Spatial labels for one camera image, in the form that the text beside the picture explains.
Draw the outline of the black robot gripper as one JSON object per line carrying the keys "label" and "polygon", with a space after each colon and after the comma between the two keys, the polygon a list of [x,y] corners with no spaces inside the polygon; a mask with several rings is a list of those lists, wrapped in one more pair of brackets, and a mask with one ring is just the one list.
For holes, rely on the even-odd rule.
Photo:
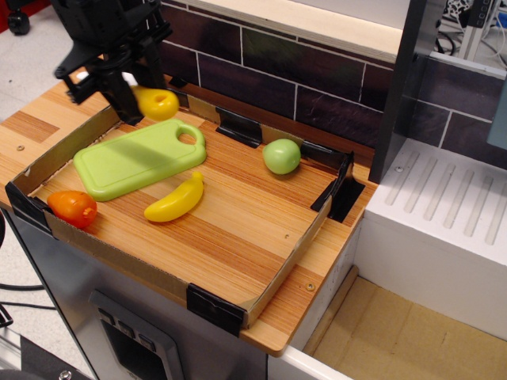
{"label": "black robot gripper", "polygon": [[101,92],[120,119],[136,125],[143,119],[131,86],[166,89],[158,44],[172,32],[160,1],[52,1],[72,39],[68,56],[55,70],[75,104]]}

